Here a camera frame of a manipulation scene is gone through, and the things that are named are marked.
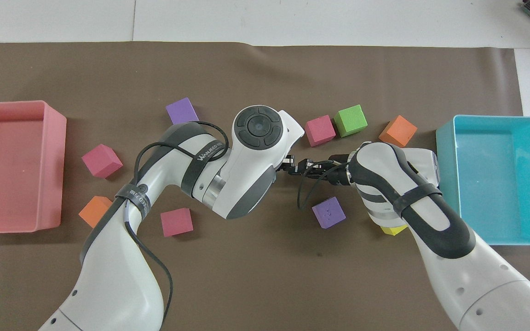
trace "orange cube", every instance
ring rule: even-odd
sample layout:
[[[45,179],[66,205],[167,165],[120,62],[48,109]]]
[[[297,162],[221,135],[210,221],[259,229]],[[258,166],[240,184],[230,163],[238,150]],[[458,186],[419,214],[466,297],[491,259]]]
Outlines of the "orange cube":
[[[83,210],[79,212],[79,216],[83,218],[91,228],[95,228],[101,217],[108,211],[112,201],[106,197],[93,197]]]
[[[385,143],[404,148],[412,136],[414,136],[416,129],[416,126],[398,115],[393,121],[387,124],[386,128],[379,135],[379,139]]]

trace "green cube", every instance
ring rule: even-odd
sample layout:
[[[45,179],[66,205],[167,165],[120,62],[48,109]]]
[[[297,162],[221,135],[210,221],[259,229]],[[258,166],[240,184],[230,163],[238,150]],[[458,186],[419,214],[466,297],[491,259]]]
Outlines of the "green cube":
[[[334,116],[334,123],[337,125],[341,137],[360,132],[368,126],[361,105],[340,110]]]

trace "black cable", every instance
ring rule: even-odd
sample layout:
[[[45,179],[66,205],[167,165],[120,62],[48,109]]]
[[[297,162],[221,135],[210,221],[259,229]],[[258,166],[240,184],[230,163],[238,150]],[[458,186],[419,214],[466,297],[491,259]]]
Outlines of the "black cable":
[[[223,149],[223,152],[220,152],[220,153],[218,153],[216,155],[213,155],[213,157],[210,158],[209,162],[218,160],[221,157],[223,157],[226,154],[226,151],[228,151],[228,148],[229,148],[229,139],[228,139],[228,136],[226,135],[226,133],[221,128],[219,128],[217,125],[212,124],[210,122],[204,122],[204,121],[194,121],[194,122],[198,123],[200,125],[203,125],[203,126],[210,126],[211,128],[214,128],[214,129],[218,130],[218,132],[220,132],[222,137],[225,139],[225,148]],[[181,153],[184,153],[185,155],[187,155],[187,156],[189,156],[191,158],[195,157],[195,155],[193,155],[187,149],[184,149],[183,147],[178,146],[178,145],[165,143],[164,141],[157,141],[155,143],[148,144],[148,145],[145,146],[145,148],[141,149],[140,153],[137,155],[136,160],[134,162],[134,183],[136,185],[138,185],[138,180],[139,180],[139,178],[138,178],[138,176],[139,176],[138,168],[140,167],[140,159],[143,157],[143,155],[149,149],[151,149],[151,148],[153,148],[155,146],[171,147],[173,149],[176,149],[176,150],[180,151]]]
[[[304,202],[300,203],[301,189],[302,189],[302,186],[304,184],[304,179],[305,179],[306,175],[308,174],[308,172],[310,172],[318,164],[325,164],[325,163],[334,163],[334,161],[332,161],[332,160],[324,160],[324,161],[315,162],[310,167],[308,167],[304,171],[304,173],[302,174],[302,176],[301,176],[302,178],[300,180],[300,186],[298,187],[298,198],[297,198],[297,205],[298,205],[298,209],[299,210],[303,210],[305,208],[306,203],[310,199],[312,193],[314,193],[314,190],[316,189],[316,187],[320,184],[320,182],[322,182],[323,179],[326,178],[326,176],[328,176],[328,174],[330,174],[331,172],[333,172],[333,171],[335,171],[335,170],[337,170],[337,169],[339,169],[341,167],[347,166],[347,163],[341,163],[341,164],[335,165],[334,167],[326,170],[324,172],[324,174],[322,174],[320,177],[318,177],[318,179],[316,180],[316,182],[314,183],[314,185],[312,186],[312,188],[310,189],[310,191],[306,195],[306,197],[304,199]]]
[[[130,222],[124,222],[124,225],[126,225],[126,231],[128,231],[128,234],[134,240],[134,242],[140,247],[141,250],[143,250],[149,257],[151,257],[156,264],[158,264],[162,270],[167,274],[167,278],[169,278],[169,298],[167,300],[167,305],[165,306],[165,312],[162,314],[162,322],[161,327],[165,323],[165,318],[167,317],[167,312],[169,311],[169,307],[171,306],[171,299],[173,297],[173,278],[171,277],[171,273],[169,272],[169,269],[167,266],[158,258],[156,255],[145,246],[144,243],[140,241],[140,239],[136,236],[134,233],[134,230],[132,230],[132,227],[130,226]]]

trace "purple cube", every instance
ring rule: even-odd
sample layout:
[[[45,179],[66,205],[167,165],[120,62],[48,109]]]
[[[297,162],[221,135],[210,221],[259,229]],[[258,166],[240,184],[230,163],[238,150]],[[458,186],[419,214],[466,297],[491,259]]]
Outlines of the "purple cube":
[[[322,228],[330,228],[333,225],[341,222],[345,218],[345,213],[339,205],[339,201],[336,197],[326,199],[318,205],[312,207],[316,218],[318,218],[318,223]]]
[[[166,107],[173,124],[197,121],[196,111],[191,106],[189,98],[175,101]]]

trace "circular button pad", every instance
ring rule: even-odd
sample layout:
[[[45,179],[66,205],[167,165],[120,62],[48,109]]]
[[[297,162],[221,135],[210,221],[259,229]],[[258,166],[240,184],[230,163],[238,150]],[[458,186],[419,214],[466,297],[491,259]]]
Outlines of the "circular button pad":
[[[282,138],[282,118],[271,107],[245,108],[234,123],[238,140],[251,149],[268,149]]]

